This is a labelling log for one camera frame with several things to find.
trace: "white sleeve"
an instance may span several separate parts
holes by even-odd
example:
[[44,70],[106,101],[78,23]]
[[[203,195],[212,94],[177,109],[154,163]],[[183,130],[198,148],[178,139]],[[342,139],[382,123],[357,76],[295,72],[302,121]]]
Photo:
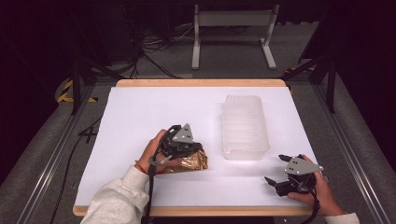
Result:
[[341,216],[334,216],[334,217],[325,217],[324,220],[327,224],[359,224],[358,216],[356,213],[345,214]]
[[81,223],[140,224],[149,201],[144,190],[148,181],[148,175],[131,166],[122,179],[115,179],[96,192]]

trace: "white metal stand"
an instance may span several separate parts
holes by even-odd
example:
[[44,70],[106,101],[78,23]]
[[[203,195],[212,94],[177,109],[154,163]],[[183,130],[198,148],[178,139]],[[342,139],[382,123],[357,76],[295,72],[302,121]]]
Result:
[[195,5],[194,15],[194,49],[192,53],[192,69],[199,68],[201,40],[199,38],[200,26],[267,26],[265,38],[261,38],[262,50],[270,69],[276,69],[269,43],[274,30],[279,5],[272,10],[256,11],[199,11]]

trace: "hand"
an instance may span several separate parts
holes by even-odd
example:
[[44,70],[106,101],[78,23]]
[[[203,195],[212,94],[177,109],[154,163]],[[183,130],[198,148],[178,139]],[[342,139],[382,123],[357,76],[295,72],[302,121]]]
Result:
[[[155,136],[155,138],[151,139],[148,142],[148,145],[146,146],[145,151],[143,152],[142,156],[140,157],[140,159],[138,161],[138,163],[143,168],[143,170],[145,171],[146,174],[149,172],[149,158],[151,158],[154,155],[155,150],[157,149],[158,145],[160,144],[161,138],[165,134],[166,134],[166,130],[160,130],[157,133],[157,136]],[[156,157],[156,161],[163,161],[163,159],[165,159],[165,156],[161,152],[158,153],[158,155]],[[174,159],[171,161],[167,161],[166,163],[164,163],[162,165],[158,165],[157,172],[163,170],[167,166],[176,166],[176,165],[180,164],[182,160],[183,159],[181,159],[181,158],[177,158],[177,159]]]
[[[306,161],[311,161],[306,156],[304,156],[304,159]],[[322,174],[319,171],[315,172],[315,178],[317,179],[317,184],[315,185],[317,197],[320,201],[320,209],[318,212],[325,217],[343,215],[344,211],[335,201],[329,183],[323,178]],[[312,207],[315,203],[314,197],[311,194],[290,192],[288,194],[288,198],[300,201],[302,203],[308,203]]]

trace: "wire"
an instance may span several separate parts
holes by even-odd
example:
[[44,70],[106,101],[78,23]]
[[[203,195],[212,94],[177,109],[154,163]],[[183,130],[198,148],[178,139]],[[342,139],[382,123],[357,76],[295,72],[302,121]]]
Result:
[[[117,74],[121,74],[123,72],[126,72],[128,70],[130,70],[132,67],[134,67],[135,63],[128,63],[125,66],[115,69],[115,70],[111,70],[112,72],[115,72]],[[97,76],[107,76],[107,73],[103,73],[103,72],[99,72],[99,71],[93,71]]]
[[169,72],[168,70],[166,70],[164,67],[162,67],[162,66],[156,64],[147,54],[143,54],[143,59],[146,60],[146,61],[148,61],[148,62],[150,62],[150,63],[153,63],[154,65],[156,65],[161,71],[163,71],[163,72],[164,72],[167,76],[169,76],[169,77],[182,78],[182,77],[179,77],[179,76],[177,76],[177,75],[172,74],[171,72]]
[[[155,149],[154,155],[152,156],[152,161],[155,162],[157,159],[157,155],[160,153],[161,145],[163,144],[163,139],[165,136],[171,132],[173,127],[169,128],[166,133],[163,135],[163,137],[160,140],[160,143],[158,144],[157,148]],[[149,224],[149,212],[151,210],[151,199],[152,199],[152,191],[154,189],[154,176],[156,175],[157,167],[153,164],[150,164],[148,168],[148,177],[149,177],[149,188],[148,188],[148,204],[146,206],[146,215],[142,217],[142,223],[143,224]]]
[[[295,178],[289,176],[289,180],[294,181],[297,186],[300,186],[300,182],[298,180],[296,180]],[[312,210],[312,214],[307,220],[305,220],[301,223],[301,224],[308,224],[312,220],[314,220],[314,218],[317,216],[318,210],[320,209],[320,203],[319,203],[317,194],[312,189],[310,189],[309,187],[307,187],[306,185],[303,185],[303,184],[301,185],[301,188],[306,189],[309,193],[311,193],[312,197],[314,197],[314,208]]]
[[317,194],[312,189],[307,188],[305,185],[302,185],[302,187],[307,189],[312,194],[312,197],[314,197],[314,200],[315,200],[314,209],[312,210],[311,216],[307,220],[305,220],[304,222],[301,223],[301,224],[308,224],[312,220],[314,220],[314,218],[317,216],[318,211],[320,209],[320,203],[319,203]]
[[137,63],[134,64],[134,69],[131,72],[131,75],[129,75],[129,78],[132,78],[132,76],[134,75],[134,78],[137,78],[137,76],[139,75],[139,72],[137,71]]
[[[142,43],[142,48],[150,50],[150,51],[146,51],[146,53],[153,53],[153,52],[155,52],[157,50],[164,51],[166,49],[169,49],[175,43],[184,41],[186,39],[193,40],[193,38],[191,38],[191,37],[186,37],[186,35],[188,35],[191,32],[192,28],[193,28],[193,26],[191,26],[189,29],[184,31],[184,33],[181,34],[181,35],[172,36],[170,38],[170,41],[164,40],[164,39],[162,39],[159,36],[154,35],[154,34],[146,35],[144,40],[143,40],[143,43]],[[159,38],[150,39],[149,41],[145,41],[145,39],[150,37],[150,36],[157,36]],[[151,48],[150,45],[157,45],[157,47],[156,48]]]
[[72,152],[71,152],[70,155],[69,155],[69,159],[68,159],[67,165],[66,165],[66,170],[65,170],[65,172],[64,172],[64,181],[63,181],[63,183],[62,183],[61,192],[59,193],[58,201],[56,202],[55,209],[53,210],[52,217],[51,217],[51,219],[50,219],[50,223],[53,223],[53,221],[54,221],[54,219],[55,219],[55,217],[56,217],[56,213],[58,212],[58,207],[59,207],[59,204],[61,203],[62,196],[64,195],[64,186],[65,186],[65,184],[66,184],[66,179],[67,179],[67,174],[68,174],[68,172],[69,172],[70,162],[71,162],[71,160],[72,160],[72,158],[73,158],[74,152],[76,151],[77,145],[78,145],[79,141],[82,139],[82,137],[84,137],[84,134],[87,133],[87,132],[93,127],[93,125],[95,125],[99,120],[101,120],[101,118],[99,118],[99,119],[98,119],[96,122],[94,122],[90,127],[88,127],[87,129],[85,129],[84,131],[82,131],[82,132],[80,132],[80,133],[78,134],[78,135],[80,135],[80,137],[78,138],[77,142],[74,144],[73,149],[72,149]]

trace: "transparent plastic box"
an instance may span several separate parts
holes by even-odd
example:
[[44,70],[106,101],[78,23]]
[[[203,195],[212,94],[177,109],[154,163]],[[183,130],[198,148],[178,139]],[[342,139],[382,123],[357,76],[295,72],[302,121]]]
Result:
[[262,99],[254,95],[229,95],[222,106],[224,157],[258,161],[270,148]]

